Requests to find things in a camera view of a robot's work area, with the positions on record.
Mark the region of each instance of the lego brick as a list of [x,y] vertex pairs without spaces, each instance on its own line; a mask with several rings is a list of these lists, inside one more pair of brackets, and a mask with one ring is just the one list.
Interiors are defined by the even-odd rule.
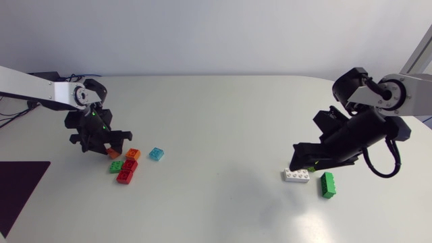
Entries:
[[332,173],[324,172],[321,176],[321,191],[324,198],[331,198],[336,194],[335,181]]
[[126,153],[126,159],[137,161],[141,156],[141,152],[138,149],[131,148]]
[[163,155],[164,155],[164,152],[163,152],[162,149],[154,148],[154,149],[150,152],[149,157],[150,157],[151,159],[153,159],[153,160],[159,161],[159,160],[162,158]]
[[135,172],[136,167],[138,166],[137,161],[133,161],[128,159],[127,161],[124,161],[123,166],[121,167],[122,170],[130,170],[132,172]]
[[117,182],[121,184],[129,184],[134,172],[130,170],[121,170],[117,176]]
[[109,168],[109,173],[119,173],[122,170],[123,161],[113,161]]
[[283,179],[286,182],[303,182],[307,183],[309,181],[309,172],[305,169],[299,169],[298,171],[290,171],[286,168],[283,171]]
[[117,151],[115,151],[115,150],[113,150],[113,148],[108,148],[108,149],[107,149],[107,153],[108,153],[108,155],[109,155],[112,159],[115,159],[115,158],[117,158],[118,156],[120,156],[120,153],[117,152]]

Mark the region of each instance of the black mat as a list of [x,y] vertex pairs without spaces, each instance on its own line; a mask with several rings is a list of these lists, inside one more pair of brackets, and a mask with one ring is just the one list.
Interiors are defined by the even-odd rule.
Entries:
[[50,164],[48,161],[0,162],[0,232],[4,237]]

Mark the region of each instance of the red lego brick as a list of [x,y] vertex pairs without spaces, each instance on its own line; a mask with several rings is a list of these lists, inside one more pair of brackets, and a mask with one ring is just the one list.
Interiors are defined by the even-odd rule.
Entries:
[[141,156],[141,152],[138,149],[131,148],[126,153],[126,159],[137,161]]
[[134,175],[134,172],[132,172],[132,171],[121,170],[119,175],[117,176],[117,182],[121,183],[121,184],[129,184],[133,175]]
[[137,166],[138,166],[138,162],[131,161],[128,159],[127,161],[124,161],[124,164],[122,165],[121,169],[135,172]]
[[117,158],[118,156],[120,156],[120,153],[117,152],[117,151],[115,151],[115,150],[113,150],[112,148],[108,148],[108,149],[107,149],[107,153],[108,153],[108,155],[109,155],[112,159],[115,159],[115,158]]

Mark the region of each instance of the white lego brick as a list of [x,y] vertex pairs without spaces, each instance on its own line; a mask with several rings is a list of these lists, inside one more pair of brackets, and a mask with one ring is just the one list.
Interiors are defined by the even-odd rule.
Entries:
[[299,169],[298,171],[290,171],[286,168],[283,171],[283,179],[286,182],[303,182],[309,181],[309,172],[306,169]]

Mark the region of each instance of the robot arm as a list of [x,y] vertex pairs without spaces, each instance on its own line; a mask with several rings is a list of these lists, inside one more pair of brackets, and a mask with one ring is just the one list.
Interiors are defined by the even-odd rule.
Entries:
[[[323,135],[321,143],[294,145],[290,170],[328,169],[353,165],[363,154],[376,175],[390,178],[399,172],[401,161],[396,141],[410,138],[411,130],[402,115],[431,115],[432,76],[427,74],[390,74],[378,84],[361,67],[353,68],[336,80],[333,95],[351,115],[346,117],[335,107],[320,111],[314,118]],[[369,159],[367,148],[385,138],[395,159],[389,174],[378,172]]]
[[70,141],[80,142],[82,152],[121,154],[124,139],[132,140],[131,132],[111,131],[112,114],[103,109],[107,90],[96,80],[55,82],[0,66],[0,90],[0,96],[36,101],[55,111],[69,110],[65,126],[78,131]]

